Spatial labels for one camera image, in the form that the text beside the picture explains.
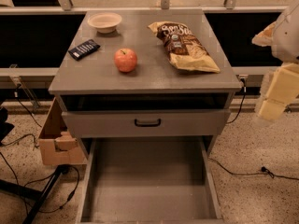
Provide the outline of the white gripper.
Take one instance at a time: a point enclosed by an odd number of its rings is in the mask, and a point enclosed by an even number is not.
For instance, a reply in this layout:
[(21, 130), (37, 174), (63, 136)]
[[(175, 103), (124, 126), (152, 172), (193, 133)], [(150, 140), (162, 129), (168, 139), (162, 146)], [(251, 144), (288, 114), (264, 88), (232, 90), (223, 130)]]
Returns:
[(293, 0), (251, 42), (271, 46), (272, 55), (284, 63), (263, 76), (257, 117), (266, 121), (278, 119), (299, 95), (299, 0)]

